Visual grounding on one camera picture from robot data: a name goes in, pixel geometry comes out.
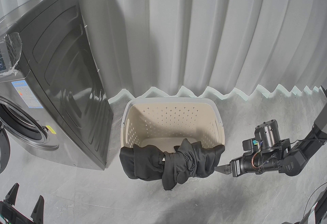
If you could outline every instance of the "plastic wrap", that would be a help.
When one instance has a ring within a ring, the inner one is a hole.
[[[18,73],[16,66],[22,53],[19,33],[7,34],[0,38],[0,76]]]

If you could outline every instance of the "washing machine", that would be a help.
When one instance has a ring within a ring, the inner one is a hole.
[[[104,170],[113,113],[78,0],[31,0],[0,19],[0,145]]]

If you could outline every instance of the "marble floor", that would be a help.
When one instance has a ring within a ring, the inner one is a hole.
[[[247,101],[236,93],[223,100],[210,92],[204,97],[216,103],[224,124],[226,151],[220,165],[241,156],[242,140],[253,137],[255,127],[269,119],[278,121],[281,138],[304,138],[327,103],[322,90],[294,95],[276,89],[268,98],[255,91]],[[119,161],[121,119],[128,101],[125,96],[112,104],[114,122],[104,171],[34,157],[11,138],[10,161],[0,175],[0,199],[18,182],[16,208],[30,216],[41,194],[45,224],[279,224],[300,221],[309,196],[327,181],[326,147],[295,177],[266,172],[233,178],[215,172],[205,179],[191,178],[172,191],[165,191],[160,180],[130,180]]]

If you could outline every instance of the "white curtain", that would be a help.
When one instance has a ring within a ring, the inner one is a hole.
[[[1,0],[0,16],[28,0]],[[327,87],[327,0],[80,0],[108,97]]]

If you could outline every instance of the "black jacket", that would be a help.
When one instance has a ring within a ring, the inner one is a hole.
[[[129,178],[145,181],[162,179],[164,189],[171,190],[177,183],[185,183],[189,177],[211,175],[225,151],[224,145],[202,148],[200,141],[191,144],[187,139],[174,148],[176,153],[163,153],[153,145],[122,147],[120,162]]]

